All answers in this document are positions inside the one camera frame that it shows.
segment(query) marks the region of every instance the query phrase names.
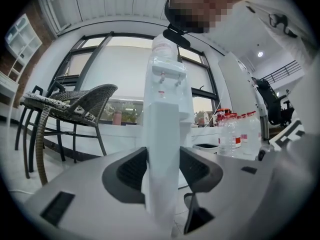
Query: water bottle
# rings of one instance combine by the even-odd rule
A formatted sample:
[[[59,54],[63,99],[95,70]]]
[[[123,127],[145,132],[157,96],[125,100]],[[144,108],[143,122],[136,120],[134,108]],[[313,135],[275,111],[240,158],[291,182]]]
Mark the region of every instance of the water bottle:
[[[219,138],[218,138],[219,146],[221,144],[221,132],[222,132],[222,128],[224,127],[225,121],[226,121],[226,118],[225,118],[225,114],[224,113],[223,113],[223,115],[221,115],[221,114],[217,115],[217,126],[220,128],[220,135],[219,135]]]
[[[235,124],[235,132],[234,132],[235,148],[239,149],[241,147],[241,129],[240,129],[240,124],[239,124],[239,121],[238,121],[237,113],[232,113],[232,115],[233,115],[232,119],[234,120],[234,124]]]
[[[151,56],[158,56],[174,61],[178,60],[177,45],[174,42],[166,39],[162,34],[153,39],[151,49]]]
[[[247,113],[247,149],[244,151],[246,155],[252,156],[253,160],[261,148],[261,126],[255,113],[256,111]]]
[[[223,120],[221,120],[221,122],[219,123],[219,127],[221,127],[221,132],[220,132],[220,136],[218,139],[218,143],[219,143],[219,150],[218,150],[218,155],[221,156],[226,156],[227,155],[227,129],[225,128],[226,124],[228,123],[228,121],[230,120],[230,113],[225,113],[224,114],[224,118]]]
[[[236,157],[237,122],[234,114],[225,114],[225,122],[220,135],[220,155]]]
[[[246,114],[241,115],[239,120],[240,136],[241,136],[241,152],[248,153],[248,130],[247,130],[247,117]]]

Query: bottle label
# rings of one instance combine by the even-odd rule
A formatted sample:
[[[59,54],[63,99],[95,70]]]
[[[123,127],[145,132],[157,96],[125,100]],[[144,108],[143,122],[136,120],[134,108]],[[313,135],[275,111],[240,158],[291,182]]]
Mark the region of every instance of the bottle label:
[[[241,137],[235,137],[235,147],[239,148],[241,146]]]
[[[226,138],[225,137],[218,138],[218,143],[219,143],[219,145],[225,144],[226,143]]]
[[[248,135],[247,134],[241,134],[241,141],[242,142],[248,142]]]

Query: white shelf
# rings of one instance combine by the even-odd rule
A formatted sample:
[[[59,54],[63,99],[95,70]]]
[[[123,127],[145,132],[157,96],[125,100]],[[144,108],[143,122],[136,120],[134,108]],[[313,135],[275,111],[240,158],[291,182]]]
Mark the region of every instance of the white shelf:
[[[6,48],[15,57],[15,62],[12,65],[9,74],[1,73],[0,93],[10,95],[17,91],[18,81],[26,68],[32,56],[42,45],[41,40],[32,28],[26,14],[22,15],[10,28],[5,36]],[[16,75],[16,80],[12,80],[10,74]]]
[[[0,93],[7,97],[13,97],[17,92],[19,84],[0,71]]]

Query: chair seat cushion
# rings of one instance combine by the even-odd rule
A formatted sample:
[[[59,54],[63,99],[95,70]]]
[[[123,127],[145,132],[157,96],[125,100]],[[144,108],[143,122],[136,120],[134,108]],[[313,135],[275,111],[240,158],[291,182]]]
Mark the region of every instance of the chair seat cushion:
[[[40,102],[40,103],[43,103],[45,105],[48,105],[48,106],[51,106],[57,110],[61,110],[61,111],[65,111],[67,110],[70,105],[69,104],[66,104],[65,102],[63,101],[60,101],[60,100],[57,100],[57,99],[53,99],[53,98],[48,98],[48,97],[44,97],[42,95],[39,95],[39,94],[36,94],[36,93],[33,93],[33,92],[27,92],[23,95],[23,97],[25,99],[31,99],[31,100],[34,100],[34,101],[37,101],[37,102]],[[75,116],[83,116],[83,114],[85,113],[85,110],[78,106],[74,111],[73,113],[75,114]],[[96,117],[87,112],[83,118],[85,118],[86,120],[88,121],[93,121],[96,119]]]

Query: window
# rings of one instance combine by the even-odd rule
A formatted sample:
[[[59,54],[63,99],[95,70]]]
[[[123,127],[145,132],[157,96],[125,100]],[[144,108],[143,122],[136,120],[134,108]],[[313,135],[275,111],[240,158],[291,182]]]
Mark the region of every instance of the window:
[[[98,46],[100,45],[100,43],[104,40],[104,37],[97,37],[97,38],[91,38],[88,39],[87,41],[85,41],[81,48],[85,48],[85,47],[92,47],[92,46]]]
[[[53,80],[74,90],[117,85],[118,90],[105,106],[100,122],[112,124],[115,112],[121,112],[121,125],[139,124],[153,38],[113,32],[83,37],[65,57]],[[203,52],[180,47],[178,52],[178,61],[187,69],[192,90],[194,121],[203,127],[204,113],[211,118],[219,103],[212,72]]]
[[[213,93],[208,70],[197,64],[182,59],[182,63],[187,69],[187,78],[191,88],[200,89]]]
[[[208,113],[209,120],[213,115],[213,102],[209,98],[203,98],[194,96],[192,97],[193,102],[193,112],[194,112],[194,123],[198,126],[204,126],[204,114]]]
[[[100,122],[112,124],[115,112],[121,112],[121,125],[136,125],[142,118],[144,101],[134,99],[109,99],[106,104]]]
[[[114,36],[107,43],[107,46],[126,46],[151,49],[152,40],[130,36]]]
[[[180,53],[181,57],[185,57],[185,58],[191,59],[193,61],[202,63],[200,56],[198,54],[196,54],[195,52],[192,52],[190,50],[186,50],[186,49],[179,47],[179,53]]]
[[[90,74],[85,76],[81,89],[90,90],[99,85],[114,84],[118,90],[113,98],[143,100],[151,55],[151,48],[146,48],[146,40],[152,42],[138,37],[112,37],[92,62]]]
[[[81,38],[64,58],[53,81],[63,86],[75,86],[89,58],[105,38],[105,36]]]
[[[192,90],[194,123],[200,127],[204,124],[204,113],[211,119],[219,98],[216,92],[215,81],[208,61],[203,53],[179,49],[179,61],[187,70],[187,78]]]
[[[80,75],[91,54],[92,52],[71,55],[64,64],[64,67],[61,68],[61,71],[58,73],[59,75],[57,76],[57,78]]]

